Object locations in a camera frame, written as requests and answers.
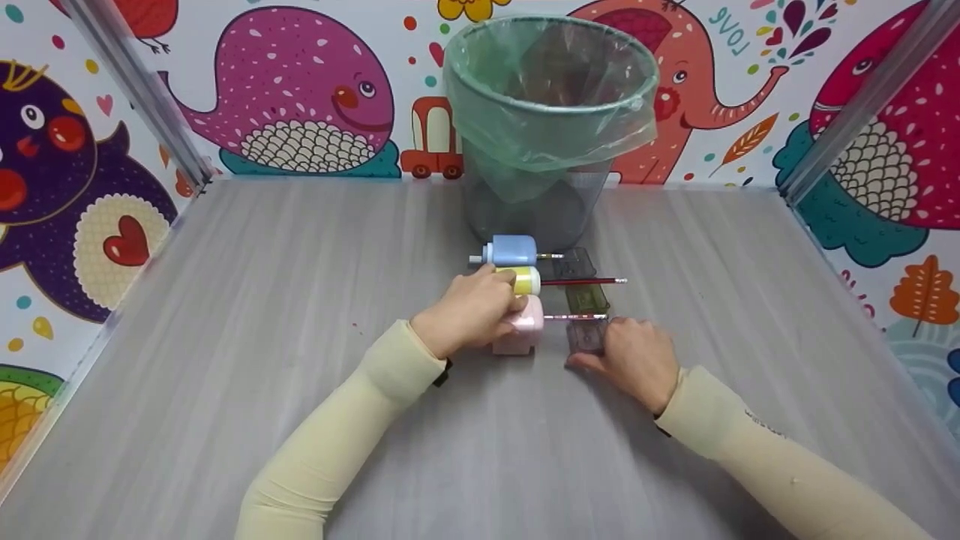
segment red fish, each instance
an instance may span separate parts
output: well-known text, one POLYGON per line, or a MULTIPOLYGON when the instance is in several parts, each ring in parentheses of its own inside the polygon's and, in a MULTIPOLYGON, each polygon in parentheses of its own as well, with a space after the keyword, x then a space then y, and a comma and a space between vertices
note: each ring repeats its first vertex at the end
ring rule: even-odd
MULTIPOLYGON (((925 6, 924 1, 895 15, 840 63, 810 114, 814 137, 925 6)), ((925 229, 960 229, 959 61, 960 30, 954 30, 830 168, 843 189, 878 217, 925 229)))

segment green plastic bag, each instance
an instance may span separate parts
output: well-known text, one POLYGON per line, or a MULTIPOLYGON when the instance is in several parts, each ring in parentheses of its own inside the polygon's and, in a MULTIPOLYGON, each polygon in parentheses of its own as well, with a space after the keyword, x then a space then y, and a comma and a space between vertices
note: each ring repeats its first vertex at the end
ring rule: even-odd
POLYGON ((572 17, 491 19, 466 27, 444 54, 465 163, 512 201, 656 138, 658 81, 639 41, 572 17))

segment yellow flower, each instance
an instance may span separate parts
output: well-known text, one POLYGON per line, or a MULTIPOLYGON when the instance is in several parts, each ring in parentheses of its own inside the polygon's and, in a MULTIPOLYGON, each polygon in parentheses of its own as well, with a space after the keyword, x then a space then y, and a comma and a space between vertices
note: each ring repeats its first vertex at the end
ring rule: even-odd
POLYGON ((437 11, 446 20, 456 20, 466 12, 468 19, 480 22, 493 16, 493 4, 506 6, 510 0, 437 0, 437 11))

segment pencil sharpener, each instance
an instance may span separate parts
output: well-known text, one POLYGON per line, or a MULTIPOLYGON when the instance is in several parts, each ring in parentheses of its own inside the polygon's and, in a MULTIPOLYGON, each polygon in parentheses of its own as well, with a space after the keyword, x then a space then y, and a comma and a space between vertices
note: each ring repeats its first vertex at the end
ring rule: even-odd
POLYGON ((497 356, 528 356, 540 343, 543 335, 543 303, 536 296, 527 297, 527 307, 520 313, 514 313, 507 319, 516 330, 493 342, 493 353, 497 356))
POLYGON ((607 313, 610 301, 598 284, 569 285, 566 287, 566 303, 571 313, 579 315, 607 313))
POLYGON ((514 294, 540 295, 540 271, 537 270, 536 266, 513 266, 496 269, 497 272, 503 272, 504 270, 513 270, 516 274, 514 294))
POLYGON ((483 255, 471 256, 471 264, 533 266, 537 264, 537 242, 526 234, 494 234, 483 247, 483 255))
POLYGON ((603 338, 607 321, 570 321, 566 325, 566 340, 570 353, 603 355, 603 338))
POLYGON ((562 252, 562 255, 564 258, 545 261, 549 265, 546 272, 541 272, 545 280, 582 280, 596 277, 597 269, 593 267, 586 248, 570 248, 562 252))

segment pink pencil sharpener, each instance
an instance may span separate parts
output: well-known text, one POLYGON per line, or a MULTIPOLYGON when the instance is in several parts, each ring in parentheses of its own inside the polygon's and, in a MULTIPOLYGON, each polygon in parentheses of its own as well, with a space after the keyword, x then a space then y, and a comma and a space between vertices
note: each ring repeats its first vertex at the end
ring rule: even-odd
POLYGON ((527 296, 527 307, 511 315, 507 322, 514 325, 516 332, 494 341, 493 353, 497 356, 528 356, 533 353, 543 335, 543 303, 540 298, 527 296))

